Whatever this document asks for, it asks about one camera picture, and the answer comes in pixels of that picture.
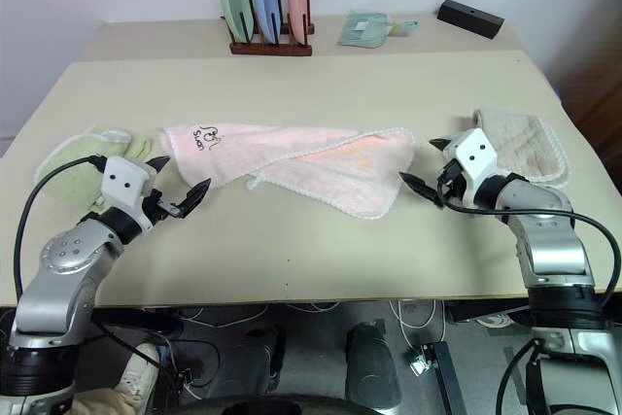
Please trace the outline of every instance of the floor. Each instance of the floor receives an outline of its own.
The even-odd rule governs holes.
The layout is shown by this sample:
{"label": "floor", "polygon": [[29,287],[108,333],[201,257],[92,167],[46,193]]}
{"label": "floor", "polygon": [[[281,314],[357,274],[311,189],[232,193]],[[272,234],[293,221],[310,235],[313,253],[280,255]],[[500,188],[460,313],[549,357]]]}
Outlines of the floor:
{"label": "floor", "polygon": [[[199,319],[226,323],[256,315],[263,305],[206,308]],[[431,301],[404,301],[402,319],[406,323],[423,323],[430,315]],[[198,309],[186,309],[191,316]],[[433,321],[425,329],[412,329],[407,337],[413,346],[432,342],[442,334],[442,307],[436,308]],[[345,338],[347,331],[360,322],[384,320],[387,341],[396,360],[397,375],[403,393],[401,414],[444,414],[442,400],[433,371],[417,377],[406,360],[408,345],[387,301],[342,303],[326,313],[304,313],[283,304],[270,305],[267,312],[251,322],[225,329],[209,329],[185,322],[184,338],[213,341],[221,349],[238,342],[244,333],[260,324],[286,328],[288,346],[277,393],[325,395],[343,398],[346,374]],[[118,336],[138,344],[144,334],[119,329]],[[501,375],[513,354],[530,338],[527,328],[513,325],[507,329],[486,329],[475,322],[446,325],[445,340],[449,344],[456,372],[469,414],[494,413],[495,396]],[[215,355],[206,345],[175,344],[178,366],[204,366],[203,374],[213,371]],[[78,369],[79,390],[114,386],[121,376],[128,355],[108,339],[85,347]],[[505,415],[525,414],[524,375],[517,375],[508,385],[504,400]],[[192,398],[184,393],[182,403]]]}

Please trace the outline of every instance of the table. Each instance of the table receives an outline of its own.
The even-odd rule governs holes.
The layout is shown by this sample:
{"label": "table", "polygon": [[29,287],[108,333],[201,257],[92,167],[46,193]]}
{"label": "table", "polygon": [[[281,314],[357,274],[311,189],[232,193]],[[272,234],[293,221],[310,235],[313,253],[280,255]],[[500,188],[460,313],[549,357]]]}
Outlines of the table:
{"label": "table", "polygon": [[[572,175],[564,192],[574,209],[622,238],[620,194],[550,85],[519,49],[110,58],[72,64],[2,159],[0,303],[15,303],[12,244],[35,168],[55,145],[95,123],[154,138],[163,126],[199,121],[406,126],[418,142],[411,172],[432,183],[443,159],[427,140],[468,128],[474,109],[538,114],[568,153]],[[266,83],[269,94],[259,91]],[[249,191],[247,182],[212,191],[187,219],[167,220],[127,246],[97,304],[525,294],[514,237],[494,219],[440,211],[404,188],[387,216],[361,221],[270,184]],[[188,189],[173,163],[156,187],[173,201]],[[26,229],[24,284],[35,274],[45,242],[82,214],[41,195]],[[611,252],[591,227],[576,229],[601,290]]]}

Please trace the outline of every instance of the black cable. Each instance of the black cable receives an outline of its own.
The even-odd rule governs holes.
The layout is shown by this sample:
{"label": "black cable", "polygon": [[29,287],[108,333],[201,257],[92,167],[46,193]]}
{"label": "black cable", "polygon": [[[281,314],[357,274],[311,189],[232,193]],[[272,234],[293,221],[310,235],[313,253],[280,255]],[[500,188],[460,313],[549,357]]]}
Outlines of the black cable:
{"label": "black cable", "polygon": [[216,375],[221,369],[221,365],[223,364],[223,357],[221,355],[221,351],[218,349],[218,347],[216,346],[214,342],[210,342],[209,340],[201,340],[201,339],[168,339],[168,341],[169,342],[182,342],[182,343],[187,342],[187,343],[205,344],[205,345],[209,345],[210,347],[212,347],[212,349],[214,349],[214,352],[216,353],[216,358],[218,360],[216,364],[216,369],[214,370],[214,374],[212,375],[211,378],[207,380],[207,382],[202,383],[202,384],[190,383],[190,386],[193,388],[200,389],[200,388],[204,388],[212,384],[212,382],[216,378]]}
{"label": "black cable", "polygon": [[47,182],[49,182],[54,176],[58,175],[63,170],[69,169],[70,167],[74,167],[85,162],[91,162],[92,158],[93,156],[81,157],[79,159],[72,160],[71,162],[67,162],[66,164],[59,165],[52,172],[50,172],[43,179],[41,179],[39,183],[35,186],[35,188],[32,189],[32,192],[28,196],[26,204],[23,207],[23,211],[21,212],[19,225],[17,226],[16,245],[13,250],[13,279],[16,285],[17,301],[19,301],[21,295],[23,294],[23,287],[21,286],[21,240],[23,238],[23,232],[26,228],[28,213],[30,212],[30,208],[32,208],[32,203],[34,202],[35,197],[37,196],[39,191],[41,191],[43,186]]}
{"label": "black cable", "polygon": [[120,346],[122,346],[123,349],[128,350],[129,352],[131,352],[134,355],[137,355],[138,357],[140,357],[141,359],[143,359],[145,362],[148,362],[150,364],[152,364],[153,366],[155,366],[158,370],[160,370],[162,372],[162,374],[164,375],[164,377],[166,378],[166,381],[168,382],[168,384],[170,385],[171,389],[173,390],[173,392],[177,393],[177,384],[175,384],[175,379],[177,378],[177,375],[172,373],[168,368],[165,368],[164,366],[162,366],[161,364],[159,364],[159,362],[156,362],[154,359],[152,359],[151,357],[143,354],[140,350],[137,350],[135,347],[129,345],[127,342],[125,342],[124,340],[116,337],[114,334],[112,334],[104,325],[102,325],[101,323],[98,323],[96,321],[93,321],[93,323],[99,328],[99,330],[102,331],[103,334],[106,335],[106,337],[109,337],[113,342],[115,342],[116,344],[119,344]]}
{"label": "black cable", "polygon": [[611,297],[613,296],[613,292],[615,290],[615,286],[618,283],[618,279],[620,278],[620,268],[622,267],[622,258],[620,255],[620,247],[618,246],[618,242],[615,240],[613,234],[601,223],[593,220],[592,218],[588,218],[587,216],[583,216],[582,214],[573,213],[571,211],[562,211],[557,209],[479,209],[479,208],[465,208],[464,206],[458,206],[450,202],[446,197],[445,193],[443,193],[443,185],[444,182],[442,180],[442,176],[438,179],[438,183],[436,185],[436,192],[438,193],[438,197],[443,206],[447,206],[449,209],[453,211],[457,211],[459,213],[465,214],[477,214],[483,216],[507,216],[507,215],[545,215],[545,216],[562,216],[565,218],[576,219],[577,221],[582,221],[592,227],[598,229],[607,239],[609,245],[611,246],[611,251],[613,252],[613,270],[611,271],[611,278],[609,279],[609,283],[606,286],[605,293],[601,297],[601,307],[605,308],[605,305],[609,302]]}
{"label": "black cable", "polygon": [[536,345],[536,341],[534,339],[527,342],[521,348],[521,350],[516,352],[516,355],[512,358],[512,360],[507,365],[507,368],[505,369],[505,373],[503,374],[503,377],[501,378],[501,382],[499,383],[499,389],[497,390],[497,403],[495,404],[496,415],[501,415],[501,409],[503,406],[503,395],[505,394],[505,388],[507,387],[507,381],[509,381],[509,377],[511,376],[512,371],[514,370],[514,366],[518,364],[518,362],[523,358],[523,356],[527,354],[527,352],[529,352],[529,349],[534,347],[534,345]]}

